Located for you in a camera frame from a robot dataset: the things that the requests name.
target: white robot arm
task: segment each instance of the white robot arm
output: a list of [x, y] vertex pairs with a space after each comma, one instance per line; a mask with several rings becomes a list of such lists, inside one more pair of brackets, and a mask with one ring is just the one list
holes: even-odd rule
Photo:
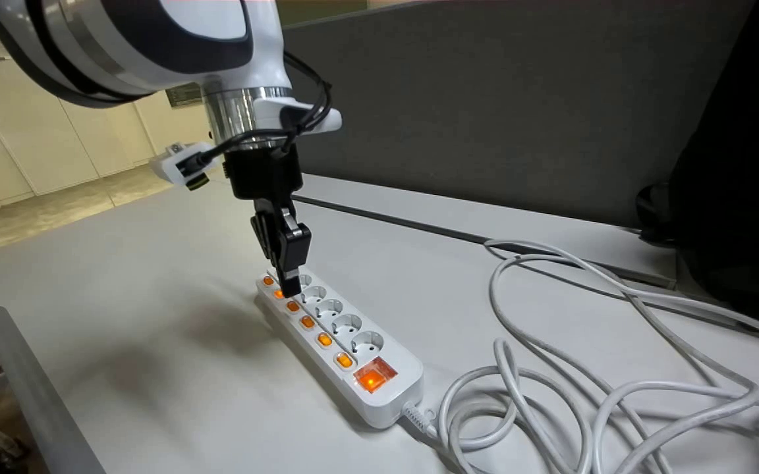
[[12, 60], [61, 99], [110, 108], [198, 82], [216, 147], [176, 160], [190, 186], [224, 156], [239, 199], [284, 294], [299, 293], [307, 230], [289, 194], [299, 186], [293, 140], [340, 128], [330, 83], [315, 106], [294, 102], [273, 0], [0, 0], [0, 40]]

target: power strip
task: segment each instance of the power strip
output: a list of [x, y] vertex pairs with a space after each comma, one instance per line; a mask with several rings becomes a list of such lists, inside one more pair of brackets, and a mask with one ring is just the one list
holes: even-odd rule
[[299, 286], [299, 297], [284, 297], [273, 274], [261, 277], [259, 297], [267, 315], [368, 426], [397, 424], [404, 407], [421, 397], [421, 363], [306, 269]]

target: gray wall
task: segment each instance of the gray wall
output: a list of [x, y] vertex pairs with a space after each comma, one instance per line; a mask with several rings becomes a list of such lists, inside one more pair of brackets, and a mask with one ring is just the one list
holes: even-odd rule
[[344, 128], [306, 170], [601, 220], [670, 173], [754, 0], [469, 0], [297, 27]]

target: cable bundle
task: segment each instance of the cable bundle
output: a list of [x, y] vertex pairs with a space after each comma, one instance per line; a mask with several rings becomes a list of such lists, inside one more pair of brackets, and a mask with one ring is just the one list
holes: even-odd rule
[[[525, 253], [500, 253], [500, 248], [527, 248]], [[438, 417], [429, 417], [418, 407], [407, 407], [406, 418], [413, 424], [413, 428], [438, 448], [438, 453], [455, 469], [455, 472], [481, 472], [465, 461], [465, 453], [492, 448], [496, 443], [505, 439], [505, 434], [520, 426], [542, 461], [560, 474], [603, 474], [603, 434], [606, 426], [617, 428], [617, 434], [629, 446], [628, 459], [613, 472], [634, 472], [641, 463], [647, 463], [651, 472], [671, 474], [670, 461], [663, 459], [660, 448], [671, 443], [675, 438], [692, 431], [692, 428], [732, 428], [759, 438], [759, 384], [746, 378], [744, 374], [721, 365], [703, 351], [686, 342], [680, 334], [675, 334], [666, 323], [655, 319], [651, 309], [688, 309], [696, 313], [712, 313], [720, 322], [732, 322], [738, 327], [759, 332], [759, 322], [749, 319], [744, 313], [709, 306], [689, 297], [678, 294], [660, 294], [660, 293], [645, 293], [634, 290], [624, 281], [620, 281], [613, 274], [560, 251], [552, 245], [538, 245], [538, 243], [520, 243], [520, 239], [492, 239], [485, 245], [487, 253], [500, 259], [496, 270], [487, 281], [487, 299], [497, 322], [505, 332], [514, 334], [517, 342], [521, 342], [531, 355], [538, 355], [546, 365], [550, 365], [556, 376], [525, 371], [514, 363], [514, 355], [504, 340], [492, 345], [496, 365], [481, 365], [473, 371], [460, 374], [447, 393], [443, 396]], [[497, 299], [497, 278], [509, 269], [531, 269], [531, 264], [558, 264], [558, 266], [575, 266], [583, 270], [589, 270], [601, 281], [606, 281], [610, 290], [617, 290], [621, 299], [628, 299], [653, 328], [660, 334], [680, 355], [688, 361], [696, 374], [705, 384], [682, 384], [682, 381], [666, 381], [666, 378], [645, 378], [645, 381], [629, 381], [621, 388], [610, 388], [601, 376], [596, 376], [588, 365], [575, 361], [570, 353], [527, 334], [520, 328], [504, 310]], [[473, 390], [471, 381], [479, 381], [485, 376], [500, 376], [497, 390]], [[720, 376], [736, 384], [736, 390], [720, 388]], [[538, 402], [527, 396], [529, 381], [538, 381], [556, 393], [577, 426], [577, 448], [572, 448], [572, 455], [563, 455], [563, 443], [556, 446], [550, 434], [542, 426], [556, 424], [556, 417], [550, 407]], [[686, 393], [713, 401], [712, 407], [688, 414], [688, 417], [671, 417], [671, 414], [647, 414], [634, 410], [624, 401], [634, 393]], [[596, 414], [584, 418], [579, 414], [579, 405], [575, 396], [583, 396]], [[460, 426], [476, 417], [497, 417], [500, 424], [479, 438], [460, 438]], [[658, 431], [647, 434], [645, 418], [671, 418]]]

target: white table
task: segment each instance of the white table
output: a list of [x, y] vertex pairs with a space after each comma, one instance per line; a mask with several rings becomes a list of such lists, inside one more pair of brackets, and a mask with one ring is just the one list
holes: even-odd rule
[[[303, 194], [492, 238], [535, 238], [584, 259], [671, 277], [671, 256], [629, 231], [496, 205], [307, 180]], [[496, 260], [476, 245], [299, 205], [311, 269], [407, 345], [435, 402], [505, 336], [487, 310]], [[0, 359], [53, 472], [443, 472], [404, 428], [343, 417], [253, 303], [267, 269], [249, 205], [224, 184], [166, 191], [0, 251]], [[696, 374], [624, 306], [535, 274], [505, 277], [505, 306], [610, 384]], [[689, 342], [759, 381], [759, 340], [666, 315]], [[520, 351], [525, 365], [541, 369]], [[696, 407], [689, 397], [643, 397]], [[689, 434], [680, 472], [759, 472], [759, 446]], [[476, 459], [535, 472], [509, 439]]]

